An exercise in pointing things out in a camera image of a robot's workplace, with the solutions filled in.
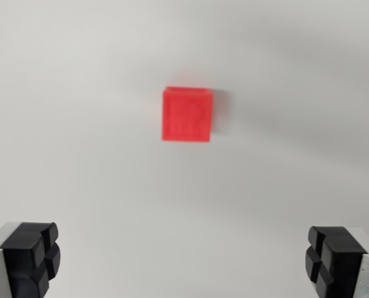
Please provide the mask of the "gripper right finger with silver black pad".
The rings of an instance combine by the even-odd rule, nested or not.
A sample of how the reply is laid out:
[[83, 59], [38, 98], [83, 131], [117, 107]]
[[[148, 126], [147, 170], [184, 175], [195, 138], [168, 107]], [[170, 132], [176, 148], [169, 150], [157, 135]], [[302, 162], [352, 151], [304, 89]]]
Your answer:
[[369, 237], [362, 229], [312, 226], [308, 241], [305, 268], [319, 297], [369, 297]]

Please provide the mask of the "gripper left finger with silver black pad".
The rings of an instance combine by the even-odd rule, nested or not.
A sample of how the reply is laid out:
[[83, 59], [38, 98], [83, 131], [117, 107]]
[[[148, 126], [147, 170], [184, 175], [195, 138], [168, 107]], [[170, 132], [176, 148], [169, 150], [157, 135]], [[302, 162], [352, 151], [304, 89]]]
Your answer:
[[0, 298], [45, 297], [61, 261], [56, 223], [7, 222], [0, 228]]

